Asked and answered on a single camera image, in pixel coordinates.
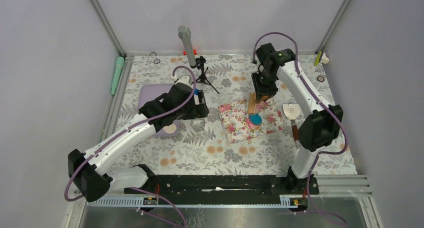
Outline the wooden rolling pin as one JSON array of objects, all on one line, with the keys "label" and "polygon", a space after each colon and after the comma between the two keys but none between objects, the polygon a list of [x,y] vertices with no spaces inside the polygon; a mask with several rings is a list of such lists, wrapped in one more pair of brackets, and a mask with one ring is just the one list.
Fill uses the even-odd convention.
[{"label": "wooden rolling pin", "polygon": [[251,93],[248,98],[247,104],[247,114],[254,115],[261,112],[263,108],[265,96],[260,95],[259,99],[257,99],[256,93]]}]

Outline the floral cutting board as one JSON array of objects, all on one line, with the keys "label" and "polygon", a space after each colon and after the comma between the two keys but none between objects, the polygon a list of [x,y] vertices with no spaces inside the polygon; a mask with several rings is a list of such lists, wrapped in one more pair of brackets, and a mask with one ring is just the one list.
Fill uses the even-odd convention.
[{"label": "floral cutting board", "polygon": [[218,114],[228,142],[237,143],[251,140],[282,131],[285,128],[287,120],[276,102],[265,101],[262,104],[263,110],[257,113],[262,118],[260,125],[250,122],[249,114],[247,114],[247,99],[222,104],[218,107]]}]

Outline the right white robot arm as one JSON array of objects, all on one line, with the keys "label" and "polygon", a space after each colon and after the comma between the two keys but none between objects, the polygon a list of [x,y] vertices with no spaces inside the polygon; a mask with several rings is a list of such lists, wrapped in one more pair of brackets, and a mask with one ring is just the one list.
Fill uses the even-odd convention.
[{"label": "right white robot arm", "polygon": [[339,136],[343,109],[332,105],[321,96],[301,68],[297,54],[291,49],[276,50],[271,43],[261,45],[253,52],[258,70],[252,77],[256,104],[273,98],[277,81],[284,83],[299,105],[304,122],[298,129],[300,150],[287,172],[287,189],[293,194],[307,187],[307,178],[314,161],[325,147]]}]

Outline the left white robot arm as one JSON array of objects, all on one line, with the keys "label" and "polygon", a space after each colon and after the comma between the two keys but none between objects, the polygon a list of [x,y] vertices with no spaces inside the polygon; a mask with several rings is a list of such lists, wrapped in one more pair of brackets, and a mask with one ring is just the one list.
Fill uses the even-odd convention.
[{"label": "left white robot arm", "polygon": [[94,202],[112,190],[135,187],[144,194],[152,192],[155,180],[140,166],[114,172],[110,171],[111,166],[127,150],[174,121],[195,120],[208,115],[204,91],[182,81],[176,82],[168,92],[147,101],[116,133],[86,151],[74,149],[68,154],[70,180],[65,189],[65,199],[73,201],[68,196],[71,184],[80,191],[79,197],[88,202]]}]

